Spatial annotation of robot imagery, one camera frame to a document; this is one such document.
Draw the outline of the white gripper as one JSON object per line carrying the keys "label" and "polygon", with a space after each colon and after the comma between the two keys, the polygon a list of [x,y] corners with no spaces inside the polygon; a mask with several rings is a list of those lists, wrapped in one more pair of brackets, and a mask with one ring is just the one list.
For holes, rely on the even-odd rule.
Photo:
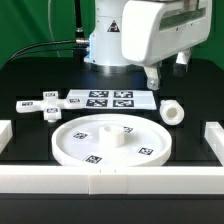
{"label": "white gripper", "polygon": [[122,18],[122,54],[131,64],[151,65],[144,68],[147,87],[158,90],[161,74],[157,62],[178,53],[173,75],[185,76],[190,48],[208,38],[211,16],[212,0],[196,0],[189,8],[183,0],[128,1]]}

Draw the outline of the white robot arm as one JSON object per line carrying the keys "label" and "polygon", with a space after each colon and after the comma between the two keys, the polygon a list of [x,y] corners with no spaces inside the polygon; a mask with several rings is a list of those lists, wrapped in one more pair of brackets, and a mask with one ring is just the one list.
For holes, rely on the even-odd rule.
{"label": "white robot arm", "polygon": [[212,0],[95,0],[95,29],[85,62],[105,73],[142,67],[147,87],[160,86],[162,61],[175,56],[173,74],[187,73],[192,48],[210,32]]}

